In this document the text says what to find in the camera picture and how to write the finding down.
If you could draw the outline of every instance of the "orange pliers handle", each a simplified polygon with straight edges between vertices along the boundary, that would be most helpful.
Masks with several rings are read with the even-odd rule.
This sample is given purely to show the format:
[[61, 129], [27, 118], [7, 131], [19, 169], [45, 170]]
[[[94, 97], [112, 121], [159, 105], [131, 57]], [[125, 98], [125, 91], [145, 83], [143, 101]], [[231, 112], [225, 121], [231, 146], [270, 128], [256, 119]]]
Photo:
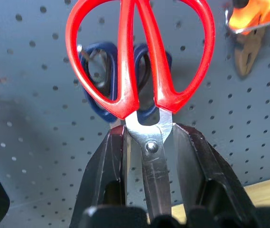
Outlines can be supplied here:
[[229, 27], [238, 30], [270, 22], [270, 0], [249, 0], [243, 8], [234, 8]]

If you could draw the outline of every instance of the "scissors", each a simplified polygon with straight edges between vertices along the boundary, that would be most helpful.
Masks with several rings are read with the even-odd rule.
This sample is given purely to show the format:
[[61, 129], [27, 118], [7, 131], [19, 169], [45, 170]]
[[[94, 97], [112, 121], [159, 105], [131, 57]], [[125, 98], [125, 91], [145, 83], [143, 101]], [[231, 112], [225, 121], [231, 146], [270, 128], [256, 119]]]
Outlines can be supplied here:
[[[112, 101], [103, 96], [83, 70], [76, 51], [77, 30], [83, 18], [98, 5], [109, 0], [79, 0], [67, 20], [65, 41], [71, 66], [87, 92], [107, 111], [125, 119], [132, 138], [140, 145], [143, 185], [149, 217], [171, 214], [171, 197], [163, 143], [173, 126], [172, 114], [177, 113], [197, 90], [206, 75], [214, 51], [214, 18], [206, 0], [180, 0], [200, 17], [205, 46], [199, 68], [187, 89], [175, 91], [161, 34], [149, 0], [121, 0], [118, 31], [118, 93]], [[137, 6], [150, 53], [154, 100], [159, 108], [160, 121], [153, 126], [138, 122], [139, 96], [133, 54], [133, 15]]]
[[[94, 82], [91, 75], [89, 74], [88, 69], [88, 61], [87, 56], [90, 56], [94, 51], [104, 51], [107, 54], [107, 59], [105, 60], [106, 65], [106, 75], [105, 80]], [[100, 42], [91, 44], [84, 49], [84, 53], [81, 51], [81, 48], [78, 48], [80, 62], [86, 74], [90, 77], [91, 81], [93, 81], [96, 88], [106, 97], [109, 97], [111, 100], [117, 99], [118, 92], [118, 65], [117, 65], [117, 47], [111, 42]], [[151, 70], [150, 70], [150, 60], [148, 56], [148, 46], [146, 44], [138, 44], [134, 47], [134, 62], [135, 62], [135, 70], [136, 70], [136, 79], [138, 85], [138, 91], [143, 89], [145, 84], [147, 83]], [[172, 56], [166, 52], [169, 68], [172, 66]], [[140, 77], [140, 61], [144, 58], [145, 61], [145, 72], [142, 77]], [[84, 90], [85, 97], [92, 107], [92, 109], [105, 121], [110, 124], [117, 121], [117, 117], [108, 112], [105, 109], [102, 109], [97, 105], [95, 100], [89, 95], [89, 93]], [[152, 115], [156, 111], [157, 107], [152, 105], [147, 110], [138, 110], [138, 120], [140, 122], [145, 121], [150, 115]]]

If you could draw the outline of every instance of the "pegboard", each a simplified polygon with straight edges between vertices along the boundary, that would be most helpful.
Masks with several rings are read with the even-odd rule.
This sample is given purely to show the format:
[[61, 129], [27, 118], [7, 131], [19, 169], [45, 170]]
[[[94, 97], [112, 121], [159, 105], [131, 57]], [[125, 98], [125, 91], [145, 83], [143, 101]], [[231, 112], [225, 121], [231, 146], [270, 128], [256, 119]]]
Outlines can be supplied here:
[[[172, 55], [177, 91], [193, 78], [204, 47], [198, 16], [177, 0], [150, 2]], [[65, 24], [74, 0], [0, 0], [0, 181], [11, 200], [0, 227], [68, 227], [83, 171], [109, 126], [87, 103], [69, 64]], [[174, 122], [200, 130], [243, 185], [270, 179], [270, 28], [247, 79], [234, 68], [226, 1], [209, 1], [214, 57], [194, 97]], [[117, 42], [118, 1], [94, 9], [78, 43]], [[134, 43], [146, 42], [138, 12]], [[141, 96], [151, 96], [151, 83]], [[157, 115], [150, 118], [150, 123]], [[133, 142], [128, 204], [146, 208], [138, 146]], [[172, 204], [182, 203], [176, 155], [165, 143]]]

